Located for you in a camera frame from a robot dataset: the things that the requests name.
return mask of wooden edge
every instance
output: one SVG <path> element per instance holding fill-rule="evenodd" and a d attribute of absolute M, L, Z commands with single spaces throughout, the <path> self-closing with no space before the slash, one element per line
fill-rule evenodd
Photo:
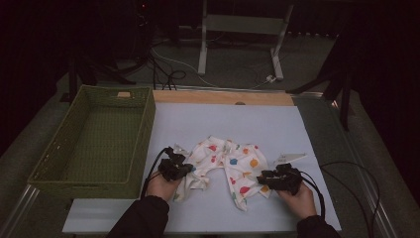
<path fill-rule="evenodd" d="M 285 92 L 154 90 L 155 102 L 294 106 Z"/>

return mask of dark background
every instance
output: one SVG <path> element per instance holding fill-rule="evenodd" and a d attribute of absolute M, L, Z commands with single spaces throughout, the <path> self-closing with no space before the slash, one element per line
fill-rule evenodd
<path fill-rule="evenodd" d="M 196 0 L 150 4 L 155 21 L 176 41 L 176 26 L 200 25 Z M 231 13 L 234 1 L 210 1 L 209 11 Z M 268 1 L 237 1 L 236 14 L 277 17 Z M 284 3 L 276 3 L 285 9 Z M 420 135 L 420 11 L 414 1 L 305 1 L 295 6 L 289 32 L 336 38 L 320 75 L 343 68 L 417 201 Z M 147 53 L 133 1 L 1 1 L 0 155 L 55 94 L 74 47 L 100 63 Z"/>

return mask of black robotic gripper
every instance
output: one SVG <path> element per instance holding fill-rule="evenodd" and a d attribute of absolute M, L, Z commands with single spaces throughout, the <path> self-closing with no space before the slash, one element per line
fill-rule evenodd
<path fill-rule="evenodd" d="M 160 165 L 157 167 L 164 179 L 167 181 L 182 179 L 192 171 L 192 165 L 184 165 L 185 157 L 180 154 L 175 154 L 173 148 L 165 148 L 164 152 L 169 155 L 169 159 L 162 159 Z"/>
<path fill-rule="evenodd" d="M 257 179 L 259 184 L 266 184 L 274 190 L 288 190 L 292 195 L 299 191 L 303 180 L 300 171 L 291 164 L 278 165 L 274 171 L 262 171 L 262 175 Z"/>

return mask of white cloth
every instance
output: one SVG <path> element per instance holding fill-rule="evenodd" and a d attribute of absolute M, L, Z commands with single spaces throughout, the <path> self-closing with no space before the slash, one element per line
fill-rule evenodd
<path fill-rule="evenodd" d="M 210 182 L 206 174 L 217 168 L 225 170 L 232 198 L 239 209 L 246 211 L 246 198 L 258 192 L 269 197 L 268 187 L 257 181 L 262 171 L 268 169 L 258 146 L 238 145 L 210 136 L 195 146 L 185 163 L 191 164 L 193 169 L 182 179 L 175 201 L 186 199 L 193 188 L 206 189 Z"/>

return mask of table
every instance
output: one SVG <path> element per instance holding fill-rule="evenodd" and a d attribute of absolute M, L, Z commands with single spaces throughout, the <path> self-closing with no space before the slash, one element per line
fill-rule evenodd
<path fill-rule="evenodd" d="M 239 144 L 258 141 L 271 170 L 274 169 L 273 161 L 281 152 L 306 153 L 307 159 L 292 164 L 315 179 L 325 197 L 327 222 L 337 230 L 341 229 L 299 111 L 289 95 L 200 91 L 155 91 L 154 95 L 157 115 L 146 172 L 162 148 L 178 143 L 190 150 L 209 133 Z M 255 125 L 260 123 L 266 126 L 256 128 Z M 269 199 L 256 194 L 248 198 L 248 211 L 241 211 L 226 190 L 224 171 L 214 170 L 208 176 L 212 185 L 205 191 L 193 190 L 183 202 L 170 203 L 166 234 L 295 230 L 298 218 L 290 213 L 276 194 L 272 193 Z M 319 211 L 320 205 L 317 199 L 315 201 Z M 62 231 L 71 234 L 107 233 L 132 202 L 132 199 L 75 199 Z M 263 222 L 253 225 L 262 217 Z"/>
<path fill-rule="evenodd" d="M 290 19 L 293 4 L 289 4 L 285 15 L 282 18 L 257 18 L 244 16 L 213 15 L 207 13 L 207 0 L 203 0 L 203 17 L 201 29 L 201 49 L 198 63 L 198 74 L 204 75 L 207 62 L 207 31 L 255 33 L 278 35 L 277 44 L 270 50 L 274 77 L 276 80 L 283 80 L 278 52 L 284 40 L 287 24 Z"/>

